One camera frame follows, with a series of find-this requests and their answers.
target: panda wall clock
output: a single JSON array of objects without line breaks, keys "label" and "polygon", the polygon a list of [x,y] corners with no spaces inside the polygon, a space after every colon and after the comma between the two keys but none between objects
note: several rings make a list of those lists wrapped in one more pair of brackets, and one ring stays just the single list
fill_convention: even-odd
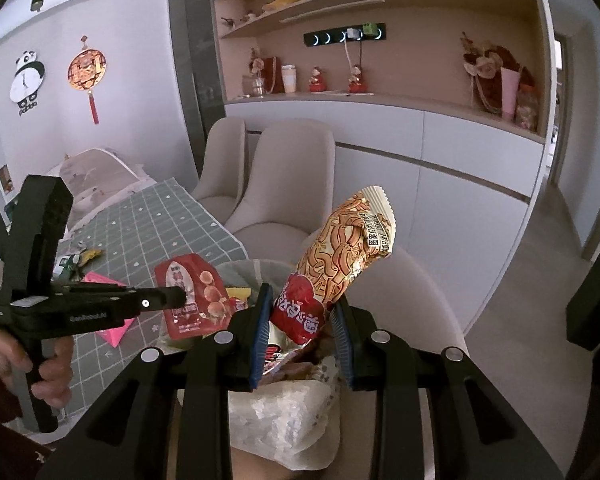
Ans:
[{"label": "panda wall clock", "polygon": [[66,76],[72,88],[87,92],[93,124],[99,124],[96,103],[93,99],[93,87],[104,76],[107,69],[107,60],[101,51],[87,46],[86,36],[81,37],[80,40],[82,41],[82,51],[70,63]]},{"label": "panda wall clock", "polygon": [[10,99],[20,107],[20,115],[38,104],[38,89],[45,79],[45,66],[33,50],[26,50],[16,60],[16,74],[11,83]]}]

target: silver screw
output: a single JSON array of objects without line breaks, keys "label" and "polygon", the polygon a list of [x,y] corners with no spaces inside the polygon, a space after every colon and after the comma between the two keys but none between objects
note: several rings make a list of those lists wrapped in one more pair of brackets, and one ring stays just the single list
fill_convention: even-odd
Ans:
[{"label": "silver screw", "polygon": [[450,361],[454,361],[459,363],[464,358],[464,352],[461,349],[456,348],[455,346],[450,346],[445,350],[445,357]]},{"label": "silver screw", "polygon": [[140,354],[140,358],[145,363],[153,363],[158,357],[160,357],[160,352],[155,348],[147,348]]},{"label": "silver screw", "polygon": [[228,330],[222,330],[222,332],[217,332],[214,336],[214,341],[219,345],[226,345],[234,340],[234,335]]},{"label": "silver screw", "polygon": [[389,335],[388,332],[385,332],[384,330],[376,330],[375,332],[373,332],[371,334],[371,339],[373,341],[375,341],[376,343],[388,343],[389,339],[391,339],[391,336]]}]

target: pink package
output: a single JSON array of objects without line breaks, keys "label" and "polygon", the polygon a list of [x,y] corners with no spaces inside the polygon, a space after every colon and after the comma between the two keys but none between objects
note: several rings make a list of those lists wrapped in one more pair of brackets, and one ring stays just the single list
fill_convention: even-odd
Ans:
[{"label": "pink package", "polygon": [[[126,286],[124,283],[117,282],[116,280],[112,280],[98,274],[97,272],[87,272],[82,279],[83,283],[110,283],[111,285],[122,285]],[[98,334],[101,338],[104,339],[107,343],[109,343],[113,348],[120,344],[120,340],[122,336],[125,335],[126,329],[129,328],[134,322],[135,317],[131,319],[126,319],[123,326],[119,326],[118,328],[109,328],[108,330],[98,330],[96,334]]]}]

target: finger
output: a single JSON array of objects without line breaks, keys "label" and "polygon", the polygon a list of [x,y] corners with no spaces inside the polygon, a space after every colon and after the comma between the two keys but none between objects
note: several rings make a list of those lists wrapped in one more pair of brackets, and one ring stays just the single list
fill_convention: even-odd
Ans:
[{"label": "finger", "polygon": [[68,377],[68,381],[74,376],[71,363],[59,357],[54,357],[43,362],[38,368],[40,377],[45,381],[55,381]]},{"label": "finger", "polygon": [[31,385],[31,393],[37,399],[55,399],[64,393],[69,384],[69,380],[62,378],[56,379],[55,381],[40,381],[39,383]]},{"label": "finger", "polygon": [[6,357],[6,359],[15,366],[18,370],[23,372],[30,372],[33,370],[33,363],[24,348],[18,343],[17,339],[14,338],[8,332],[0,330],[0,354]]},{"label": "finger", "polygon": [[71,357],[74,355],[74,338],[71,336],[59,337],[54,350],[57,357],[68,358],[71,361]]},{"label": "finger", "polygon": [[57,408],[59,410],[60,408],[64,408],[70,400],[71,390],[69,388],[66,388],[64,392],[62,392],[62,394],[58,395],[57,397],[54,397],[53,399],[45,399],[45,402],[49,406],[52,406],[53,408]]}]

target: panda toy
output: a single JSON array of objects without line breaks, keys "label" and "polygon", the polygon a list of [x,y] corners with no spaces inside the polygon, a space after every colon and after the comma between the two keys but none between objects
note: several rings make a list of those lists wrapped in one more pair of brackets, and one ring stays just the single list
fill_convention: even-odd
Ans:
[{"label": "panda toy", "polygon": [[9,97],[20,107],[20,115],[38,104],[38,89],[45,78],[45,66],[33,50],[26,50],[16,60],[16,73]]}]

